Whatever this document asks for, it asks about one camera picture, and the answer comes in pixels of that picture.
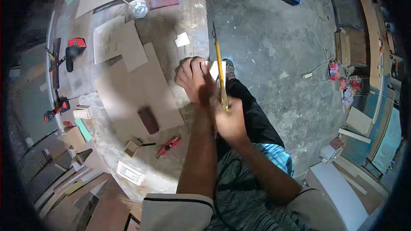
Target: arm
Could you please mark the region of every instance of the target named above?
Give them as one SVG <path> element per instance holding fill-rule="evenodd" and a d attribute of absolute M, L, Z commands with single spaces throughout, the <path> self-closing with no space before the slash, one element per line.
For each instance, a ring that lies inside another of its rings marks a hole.
<path fill-rule="evenodd" d="M 287 205 L 300 193 L 301 186 L 252 145 L 245 130 L 241 100 L 229 98 L 229 102 L 228 113 L 219 104 L 214 104 L 220 135 L 240 154 L 268 195 L 277 204 Z"/>
<path fill-rule="evenodd" d="M 213 140 L 207 75 L 208 70 L 202 58 L 187 59 L 177 72 L 176 83 L 185 89 L 195 108 L 192 135 L 177 193 L 200 194 L 212 198 L 217 150 Z"/>

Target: white cable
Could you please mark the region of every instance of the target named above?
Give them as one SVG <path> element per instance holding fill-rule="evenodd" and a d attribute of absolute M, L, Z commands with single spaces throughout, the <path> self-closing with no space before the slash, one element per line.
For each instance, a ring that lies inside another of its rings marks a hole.
<path fill-rule="evenodd" d="M 316 20 L 317 20 L 317 19 L 319 19 L 321 22 L 325 23 L 326 26 L 327 26 L 327 28 L 328 28 L 328 34 L 327 34 L 325 31 L 321 32 L 321 42 L 320 42 L 320 40 L 318 39 L 317 34 L 315 33 L 315 24 L 316 24 Z M 330 29 L 330 27 L 328 26 L 327 22 L 324 21 L 321 17 L 317 16 L 316 18 L 314 18 L 314 21 L 313 21 L 313 23 L 312 23 L 312 31 L 314 32 L 315 38 L 317 39 L 318 43 L 319 43 L 319 44 L 321 45 L 321 47 L 323 48 L 324 56 L 325 56 L 325 58 L 326 58 L 326 63 L 321 64 L 320 66 L 318 66 L 317 68 L 315 68 L 311 73 L 315 72 L 315 71 L 316 71 L 318 68 L 320 68 L 321 66 L 323 66 L 323 65 L 325 65 L 325 64 L 328 64 L 328 63 L 331 62 L 331 61 L 334 59 L 334 57 L 335 57 L 335 43 L 334 43 L 334 40 L 332 39 L 331 29 Z M 322 83 L 322 82 L 329 81 L 329 80 L 330 80 L 330 73 L 329 73 L 329 71 L 328 71 L 328 68 L 327 68 L 327 75 L 328 75 L 328 80 L 319 80 L 316 76 L 313 75 L 313 76 L 310 77 L 310 79 L 308 80 L 308 82 L 309 82 L 311 85 L 316 85 L 316 84 L 319 84 L 319 83 Z M 311 82 L 311 79 L 313 79 L 313 78 L 317 79 L 318 82 L 312 83 L 312 82 Z"/>

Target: forearm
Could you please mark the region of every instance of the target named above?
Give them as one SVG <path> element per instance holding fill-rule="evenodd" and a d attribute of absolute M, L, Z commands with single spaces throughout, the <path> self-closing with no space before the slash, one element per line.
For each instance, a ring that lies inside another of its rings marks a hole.
<path fill-rule="evenodd" d="M 212 198 L 217 149 L 213 139 L 213 124 L 206 109 L 196 110 L 191 134 L 177 193 L 201 194 Z"/>
<path fill-rule="evenodd" d="M 301 186 L 255 148 L 247 136 L 229 145 L 244 159 L 275 203 L 287 205 L 300 193 Z"/>

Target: red utility knife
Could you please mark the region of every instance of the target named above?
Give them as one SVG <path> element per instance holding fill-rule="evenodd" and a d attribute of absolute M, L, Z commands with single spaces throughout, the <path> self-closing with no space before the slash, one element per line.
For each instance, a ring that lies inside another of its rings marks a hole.
<path fill-rule="evenodd" d="M 169 141 L 167 141 L 160 150 L 158 150 L 157 155 L 155 156 L 157 159 L 160 158 L 162 155 L 165 155 L 171 148 L 177 146 L 181 141 L 181 137 L 173 136 Z"/>

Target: concrete floor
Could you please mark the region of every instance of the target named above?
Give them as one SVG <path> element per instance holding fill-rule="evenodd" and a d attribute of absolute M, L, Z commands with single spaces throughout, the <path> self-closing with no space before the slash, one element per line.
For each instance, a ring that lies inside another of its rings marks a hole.
<path fill-rule="evenodd" d="M 345 119 L 341 95 L 328 81 L 310 85 L 301 74 L 326 62 L 313 33 L 317 16 L 335 32 L 331 0 L 206 0 L 210 57 L 215 23 L 222 58 L 234 62 L 236 77 L 251 91 L 291 154 L 295 174 L 320 161 L 319 150 L 337 136 Z M 327 32 L 325 25 L 316 34 Z M 317 71 L 326 79 L 326 67 Z"/>

